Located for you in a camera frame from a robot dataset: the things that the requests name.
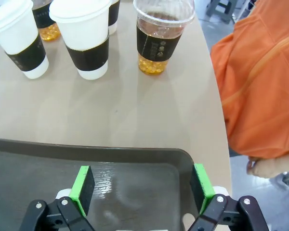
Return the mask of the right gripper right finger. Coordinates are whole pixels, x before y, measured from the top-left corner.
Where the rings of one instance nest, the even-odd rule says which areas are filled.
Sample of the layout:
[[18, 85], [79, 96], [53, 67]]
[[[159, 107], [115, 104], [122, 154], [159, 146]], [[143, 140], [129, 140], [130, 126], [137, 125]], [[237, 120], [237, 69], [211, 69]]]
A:
[[190, 185], [199, 214], [190, 231], [213, 231], [218, 225], [228, 226], [231, 231], [269, 230], [253, 196], [234, 200], [229, 195], [215, 193], [202, 164], [194, 164]]

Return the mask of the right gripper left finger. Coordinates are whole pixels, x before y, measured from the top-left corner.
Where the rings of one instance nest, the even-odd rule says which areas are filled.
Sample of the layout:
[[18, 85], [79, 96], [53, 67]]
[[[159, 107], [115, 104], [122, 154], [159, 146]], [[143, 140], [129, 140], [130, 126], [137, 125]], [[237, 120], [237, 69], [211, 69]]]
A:
[[48, 204], [33, 200], [27, 207], [21, 231], [93, 231], [87, 220], [95, 181], [90, 166], [81, 166], [71, 189], [61, 190]]

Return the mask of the person's left hand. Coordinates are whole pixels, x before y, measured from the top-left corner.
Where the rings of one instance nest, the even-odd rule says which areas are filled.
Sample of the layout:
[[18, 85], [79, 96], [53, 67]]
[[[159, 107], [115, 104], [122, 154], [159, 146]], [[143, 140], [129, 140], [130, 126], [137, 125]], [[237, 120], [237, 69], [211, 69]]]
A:
[[257, 157], [249, 157], [246, 172], [248, 175], [254, 175], [260, 178], [273, 178], [282, 171], [278, 168], [277, 159], [262, 159]]

